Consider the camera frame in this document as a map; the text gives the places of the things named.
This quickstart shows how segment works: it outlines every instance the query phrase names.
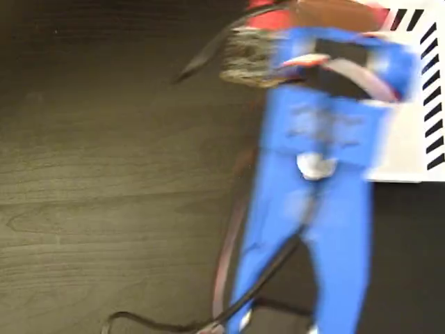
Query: white board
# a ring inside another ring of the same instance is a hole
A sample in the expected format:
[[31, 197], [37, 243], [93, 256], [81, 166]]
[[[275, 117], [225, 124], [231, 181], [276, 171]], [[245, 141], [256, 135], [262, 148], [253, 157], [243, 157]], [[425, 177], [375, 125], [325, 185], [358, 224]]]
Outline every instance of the white board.
[[388, 119], [378, 164], [369, 178], [381, 182], [445, 182], [441, 77], [445, 76], [445, 39], [440, 39], [445, 34], [445, 22], [440, 20], [445, 4], [442, 0], [377, 2], [389, 9], [383, 30], [419, 55], [419, 69], [411, 101], [393, 110]]

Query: brown leather strap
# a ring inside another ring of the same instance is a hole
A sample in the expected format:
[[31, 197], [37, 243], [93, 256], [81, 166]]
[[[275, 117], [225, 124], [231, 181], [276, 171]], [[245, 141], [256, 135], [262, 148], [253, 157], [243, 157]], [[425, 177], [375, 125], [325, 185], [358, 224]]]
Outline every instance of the brown leather strap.
[[[300, 10], [293, 5], [297, 2]], [[357, 32], [380, 28], [370, 7], [352, 0], [291, 0], [291, 7], [295, 26], [331, 26]]]

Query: dark background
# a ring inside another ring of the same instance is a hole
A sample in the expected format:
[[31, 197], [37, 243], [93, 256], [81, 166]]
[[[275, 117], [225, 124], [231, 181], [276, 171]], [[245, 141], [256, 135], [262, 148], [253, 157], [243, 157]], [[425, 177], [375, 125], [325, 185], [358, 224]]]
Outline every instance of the dark background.
[[[231, 169], [256, 139], [261, 93], [220, 81], [218, 62], [168, 80], [244, 5], [0, 3], [1, 333], [94, 334], [121, 309], [209, 316]], [[439, 184], [377, 185], [359, 333], [443, 331], [444, 198]], [[309, 298], [300, 268], [269, 289]]]

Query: red fabric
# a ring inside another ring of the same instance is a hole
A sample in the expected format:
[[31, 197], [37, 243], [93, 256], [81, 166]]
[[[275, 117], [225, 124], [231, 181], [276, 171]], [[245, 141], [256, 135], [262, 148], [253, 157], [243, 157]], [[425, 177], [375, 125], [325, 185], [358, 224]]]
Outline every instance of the red fabric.
[[[273, 0], [250, 0], [249, 9], [273, 3]], [[248, 26], [258, 29], [282, 30], [291, 27], [291, 19], [287, 10], [276, 10], [275, 12], [253, 17], [248, 21]]]
[[382, 26], [388, 17], [389, 9], [383, 8], [380, 4], [376, 2], [368, 3], [368, 6], [371, 7], [371, 10], [373, 11], [377, 23], [380, 26]]

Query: black and white striped pattern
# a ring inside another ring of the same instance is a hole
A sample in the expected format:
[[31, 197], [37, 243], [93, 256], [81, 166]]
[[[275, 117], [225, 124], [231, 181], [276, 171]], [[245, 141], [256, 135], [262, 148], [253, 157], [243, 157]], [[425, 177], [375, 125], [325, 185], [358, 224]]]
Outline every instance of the black and white striped pattern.
[[424, 9], [387, 9], [383, 28], [391, 31], [420, 32], [421, 78], [423, 91], [427, 170], [445, 164], [444, 114], [437, 23], [419, 25]]

